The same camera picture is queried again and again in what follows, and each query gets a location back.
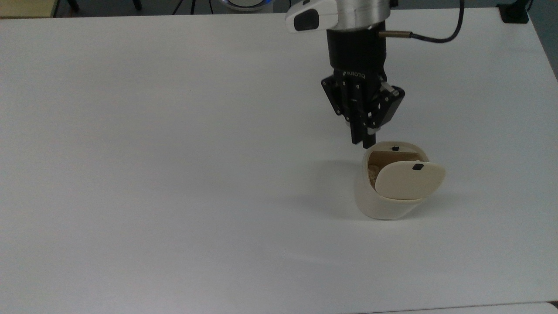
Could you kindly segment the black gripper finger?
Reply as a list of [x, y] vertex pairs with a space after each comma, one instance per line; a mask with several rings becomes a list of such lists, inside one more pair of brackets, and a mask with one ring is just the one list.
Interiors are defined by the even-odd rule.
[[344, 95], [344, 89], [337, 83], [334, 77], [326, 77], [321, 80], [321, 87], [335, 115], [342, 116], [348, 123], [352, 144], [359, 144], [362, 141], [360, 131], [357, 129], [359, 124], [354, 123], [353, 120], [355, 116], [351, 113], [350, 109], [344, 105], [344, 101], [347, 100], [347, 97]]
[[364, 127], [362, 145], [365, 149], [375, 145], [375, 134], [391, 121], [405, 95], [402, 88], [381, 82], [371, 100], [364, 102], [361, 124]]

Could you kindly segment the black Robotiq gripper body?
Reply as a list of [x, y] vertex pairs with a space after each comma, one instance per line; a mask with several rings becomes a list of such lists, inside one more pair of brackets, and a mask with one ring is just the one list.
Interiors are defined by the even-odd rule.
[[344, 89], [347, 100], [344, 105], [351, 105], [354, 91], [363, 94], [363, 101], [369, 101], [379, 90], [380, 83], [387, 79], [384, 63], [387, 56], [385, 38], [378, 36], [385, 30], [385, 23], [370, 27], [336, 31], [327, 30], [327, 48], [330, 65], [337, 83]]

